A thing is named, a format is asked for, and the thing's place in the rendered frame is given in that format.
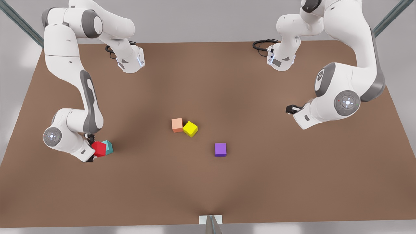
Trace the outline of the red wooden cube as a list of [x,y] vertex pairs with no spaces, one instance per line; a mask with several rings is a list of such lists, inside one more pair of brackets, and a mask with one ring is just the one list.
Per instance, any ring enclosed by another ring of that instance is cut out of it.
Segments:
[[107,145],[105,143],[102,143],[102,142],[93,142],[91,144],[91,146],[95,150],[95,152],[93,154],[94,156],[102,157],[102,156],[105,156],[106,155]]

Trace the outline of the yellow wooden cube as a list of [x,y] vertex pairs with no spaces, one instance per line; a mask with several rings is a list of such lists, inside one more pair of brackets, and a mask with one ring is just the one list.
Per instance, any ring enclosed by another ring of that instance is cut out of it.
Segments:
[[190,137],[193,137],[195,135],[195,133],[198,131],[198,126],[196,126],[195,124],[193,124],[191,121],[188,121],[184,126],[183,126],[183,132],[185,134],[187,134]]

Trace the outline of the silver frame post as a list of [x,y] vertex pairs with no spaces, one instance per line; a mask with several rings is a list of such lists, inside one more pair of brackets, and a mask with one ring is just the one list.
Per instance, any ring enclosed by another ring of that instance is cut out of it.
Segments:
[[373,29],[374,37],[379,36],[414,0],[400,0],[396,6]]
[[205,225],[205,234],[223,234],[219,226],[222,223],[222,215],[199,216],[199,224]]
[[43,37],[37,33],[28,22],[26,22],[5,0],[0,0],[0,9],[9,17],[21,30],[33,39],[42,49],[44,47]]

